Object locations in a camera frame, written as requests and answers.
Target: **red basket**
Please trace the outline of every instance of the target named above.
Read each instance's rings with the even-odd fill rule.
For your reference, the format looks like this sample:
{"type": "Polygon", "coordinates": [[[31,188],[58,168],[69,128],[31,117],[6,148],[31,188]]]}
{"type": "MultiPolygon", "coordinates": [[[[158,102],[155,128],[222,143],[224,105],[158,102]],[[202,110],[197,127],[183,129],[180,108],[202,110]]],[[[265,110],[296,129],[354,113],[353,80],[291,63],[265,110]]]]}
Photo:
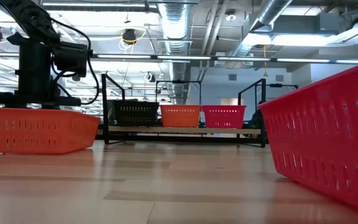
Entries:
{"type": "Polygon", "coordinates": [[[203,106],[207,128],[242,128],[246,106],[203,106]]]}
{"type": "Polygon", "coordinates": [[[99,118],[65,110],[0,108],[0,152],[63,154],[93,145],[99,118]]]}
{"type": "Polygon", "coordinates": [[[358,207],[358,66],[260,109],[277,172],[358,207]]]}
{"type": "Polygon", "coordinates": [[[200,110],[200,105],[161,105],[162,126],[197,128],[200,110]]]}

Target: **orange basket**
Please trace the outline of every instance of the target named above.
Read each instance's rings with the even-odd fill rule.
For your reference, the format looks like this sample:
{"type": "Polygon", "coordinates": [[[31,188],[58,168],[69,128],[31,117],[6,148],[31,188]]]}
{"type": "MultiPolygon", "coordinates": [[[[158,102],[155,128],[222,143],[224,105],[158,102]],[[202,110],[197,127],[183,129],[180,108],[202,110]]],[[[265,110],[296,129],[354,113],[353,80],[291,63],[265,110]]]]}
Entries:
{"type": "Polygon", "coordinates": [[[197,128],[200,110],[200,105],[161,105],[162,126],[197,128]]]}
{"type": "Polygon", "coordinates": [[[64,154],[93,145],[99,118],[65,110],[0,108],[0,153],[64,154]]]}

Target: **ceiling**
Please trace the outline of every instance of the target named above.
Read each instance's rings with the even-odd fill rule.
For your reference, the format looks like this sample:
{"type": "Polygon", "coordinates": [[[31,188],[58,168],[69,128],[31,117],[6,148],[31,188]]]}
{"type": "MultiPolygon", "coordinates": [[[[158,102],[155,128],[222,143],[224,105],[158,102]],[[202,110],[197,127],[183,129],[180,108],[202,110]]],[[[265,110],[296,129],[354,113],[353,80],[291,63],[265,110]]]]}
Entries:
{"type": "MultiPolygon", "coordinates": [[[[228,9],[235,9],[236,20],[223,20],[218,32],[218,39],[213,45],[212,53],[230,52],[234,50],[242,41],[242,26],[246,15],[257,11],[260,7],[259,0],[238,0],[230,1],[228,9]]],[[[321,10],[329,8],[331,13],[351,11],[358,8],[358,0],[340,1],[318,1],[318,0],[294,0],[283,15],[307,16],[317,15],[321,10]]],[[[212,1],[202,0],[191,7],[191,29],[190,29],[190,54],[198,55],[201,52],[204,35],[206,32],[206,23],[210,17],[212,1]]],[[[53,18],[58,19],[70,26],[73,26],[92,40],[93,50],[97,54],[164,54],[165,47],[163,42],[163,31],[161,28],[160,16],[156,13],[144,12],[117,12],[117,11],[49,11],[53,18]],[[137,37],[143,37],[137,43],[128,49],[120,49],[121,34],[125,29],[135,29],[137,37]]],[[[20,28],[14,20],[7,14],[0,11],[0,26],[4,34],[4,40],[20,28]]],[[[62,39],[67,42],[86,43],[85,39],[64,27],[55,26],[55,30],[61,33],[62,39]]],[[[286,57],[286,58],[313,58],[321,50],[319,47],[291,47],[267,45],[266,57],[286,57]]],[[[11,45],[9,42],[0,43],[0,52],[18,52],[18,46],[11,45]]],[[[332,48],[334,57],[335,52],[342,52],[341,47],[332,48]]],[[[255,57],[263,57],[264,49],[254,47],[251,53],[255,57]]],[[[140,63],[140,62],[112,62],[108,60],[97,60],[92,62],[96,74],[108,73],[115,81],[126,88],[127,96],[133,96],[142,100],[145,96],[148,100],[155,100],[155,84],[146,80],[145,75],[151,73],[157,80],[170,80],[169,63],[140,63]]],[[[268,68],[290,68],[291,63],[269,63],[268,68]]],[[[264,68],[264,63],[254,63],[254,70],[264,68]]],[[[13,91],[17,86],[17,76],[14,70],[18,69],[18,60],[16,58],[0,58],[0,91],[13,91]]],[[[95,84],[91,75],[82,78],[80,82],[74,82],[70,78],[63,83],[70,94],[79,96],[83,101],[92,99],[95,94],[95,84]]],[[[163,90],[158,100],[164,99],[163,103],[169,103],[172,97],[173,87],[166,85],[167,90],[163,90]]],[[[111,86],[110,98],[117,98],[119,91],[111,86]]],[[[101,103],[98,100],[93,105],[82,108],[72,108],[82,110],[91,114],[101,114],[101,103]]]]}

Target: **black basket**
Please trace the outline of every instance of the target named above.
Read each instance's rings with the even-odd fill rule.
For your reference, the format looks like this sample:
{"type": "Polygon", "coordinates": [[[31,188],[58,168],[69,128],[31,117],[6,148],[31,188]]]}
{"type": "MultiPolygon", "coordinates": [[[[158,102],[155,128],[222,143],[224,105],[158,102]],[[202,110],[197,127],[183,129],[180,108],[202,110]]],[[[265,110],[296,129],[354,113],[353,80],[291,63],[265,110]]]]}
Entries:
{"type": "Polygon", "coordinates": [[[118,126],[157,126],[159,103],[113,101],[118,126]]]}

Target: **wooden floor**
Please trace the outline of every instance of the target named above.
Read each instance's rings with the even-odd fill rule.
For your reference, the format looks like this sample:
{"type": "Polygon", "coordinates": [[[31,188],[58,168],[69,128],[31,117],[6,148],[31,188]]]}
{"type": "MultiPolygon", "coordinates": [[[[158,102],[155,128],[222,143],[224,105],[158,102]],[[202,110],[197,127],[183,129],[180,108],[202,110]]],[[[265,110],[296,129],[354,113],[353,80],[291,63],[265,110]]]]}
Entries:
{"type": "Polygon", "coordinates": [[[358,224],[275,172],[268,148],[127,143],[0,155],[0,223],[358,224]]]}

